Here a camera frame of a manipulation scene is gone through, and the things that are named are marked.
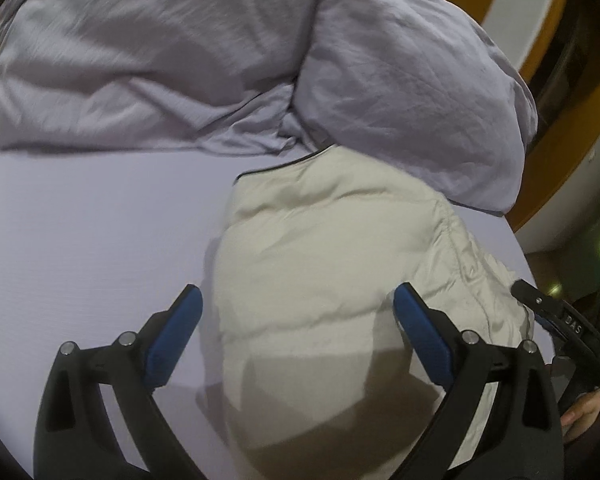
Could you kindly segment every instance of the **bright light spot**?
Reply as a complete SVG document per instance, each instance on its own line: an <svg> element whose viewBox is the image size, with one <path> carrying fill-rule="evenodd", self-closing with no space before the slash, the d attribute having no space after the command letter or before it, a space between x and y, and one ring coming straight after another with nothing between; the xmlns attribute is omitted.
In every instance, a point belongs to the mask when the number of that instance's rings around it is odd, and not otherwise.
<svg viewBox="0 0 600 480"><path fill-rule="evenodd" d="M549 296L557 296L560 294L561 290L562 286L560 283L558 283L557 285L552 286L551 290L549 290Z"/></svg>

